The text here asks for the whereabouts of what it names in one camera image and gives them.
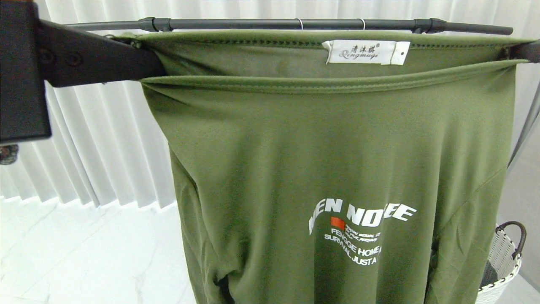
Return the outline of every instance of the brown basket handle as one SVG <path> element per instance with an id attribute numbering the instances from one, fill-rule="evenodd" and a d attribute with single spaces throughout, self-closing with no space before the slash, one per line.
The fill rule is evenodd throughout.
<path id="1" fill-rule="evenodd" d="M 516 256 L 518 254 L 521 254 L 521 251 L 523 251 L 523 246 L 525 245 L 525 239 L 527 238 L 527 230 L 525 229 L 525 226 L 523 226 L 523 224 L 521 224 L 520 222 L 510 221 L 510 222 L 506 222 L 499 225 L 499 227 L 495 229 L 495 232 L 503 231 L 509 225 L 516 225 L 521 230 L 521 238 L 519 239 L 519 244 L 517 245 L 516 251 L 512 253 L 512 259 L 515 259 Z"/>

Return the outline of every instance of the white clothing label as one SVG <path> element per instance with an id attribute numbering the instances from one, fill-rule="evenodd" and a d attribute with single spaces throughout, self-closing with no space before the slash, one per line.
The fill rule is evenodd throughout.
<path id="1" fill-rule="evenodd" d="M 378 63 L 403 65 L 410 41 L 331 40 L 322 43 L 328 63 Z"/>

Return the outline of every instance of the screw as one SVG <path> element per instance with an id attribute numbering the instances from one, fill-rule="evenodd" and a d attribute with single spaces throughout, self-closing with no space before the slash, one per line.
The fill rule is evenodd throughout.
<path id="1" fill-rule="evenodd" d="M 38 58 L 42 64 L 51 64 L 56 60 L 54 53 L 48 49 L 39 49 Z"/>
<path id="2" fill-rule="evenodd" d="M 70 67 L 78 67 L 83 64 L 83 57 L 77 52 L 68 52 L 65 57 L 65 63 Z"/>

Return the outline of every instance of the orange rectangle print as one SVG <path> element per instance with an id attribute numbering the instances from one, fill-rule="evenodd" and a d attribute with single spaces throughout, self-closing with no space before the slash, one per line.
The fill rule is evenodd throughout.
<path id="1" fill-rule="evenodd" d="M 336 226 L 336 227 L 340 228 L 341 230 L 345 230 L 345 221 L 343 221 L 339 217 L 333 217 L 332 216 L 330 218 L 330 223 L 332 224 L 332 226 Z"/>

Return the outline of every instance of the clothes rack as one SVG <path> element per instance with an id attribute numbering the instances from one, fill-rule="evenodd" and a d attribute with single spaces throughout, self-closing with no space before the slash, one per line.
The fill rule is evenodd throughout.
<path id="1" fill-rule="evenodd" d="M 1 1 L 2 131 L 0 144 L 51 135 L 45 103 L 47 80 L 53 87 L 137 80 L 164 76 L 157 55 L 128 41 L 88 31 L 142 29 L 296 29 L 408 30 L 417 34 L 443 31 L 509 35 L 513 28 L 451 23 L 441 19 L 170 19 L 61 25 L 39 19 L 37 4 Z M 540 40 L 509 49 L 509 58 L 540 62 Z"/>

